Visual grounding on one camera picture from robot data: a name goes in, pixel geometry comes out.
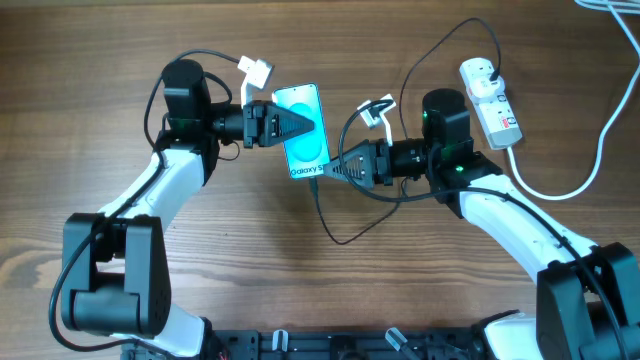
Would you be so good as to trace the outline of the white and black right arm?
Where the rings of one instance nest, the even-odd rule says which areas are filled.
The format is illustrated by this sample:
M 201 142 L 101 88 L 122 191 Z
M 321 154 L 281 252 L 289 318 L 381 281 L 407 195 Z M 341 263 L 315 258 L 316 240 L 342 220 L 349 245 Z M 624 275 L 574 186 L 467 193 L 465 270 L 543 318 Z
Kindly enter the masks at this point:
M 635 359 L 639 266 L 620 243 L 600 246 L 523 196 L 477 151 L 463 95 L 437 89 L 422 101 L 418 138 L 365 140 L 324 168 L 365 196 L 397 178 L 425 179 L 429 196 L 491 236 L 536 287 L 536 311 L 509 311 L 475 328 L 484 359 Z

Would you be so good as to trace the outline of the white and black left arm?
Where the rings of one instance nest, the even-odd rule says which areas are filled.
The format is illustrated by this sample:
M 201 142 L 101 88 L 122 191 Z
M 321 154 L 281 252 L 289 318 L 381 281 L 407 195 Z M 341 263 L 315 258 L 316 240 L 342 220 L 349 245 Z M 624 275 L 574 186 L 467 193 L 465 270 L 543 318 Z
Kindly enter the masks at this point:
M 268 83 L 270 63 L 241 57 L 238 93 L 212 100 L 215 76 L 189 51 L 170 61 L 154 85 L 166 113 L 149 142 L 148 167 L 95 213 L 71 215 L 63 229 L 62 269 L 48 325 L 101 338 L 125 357 L 225 359 L 228 348 L 209 320 L 175 305 L 164 234 L 183 205 L 209 181 L 222 146 L 271 147 L 313 130 L 311 120 L 252 94 Z

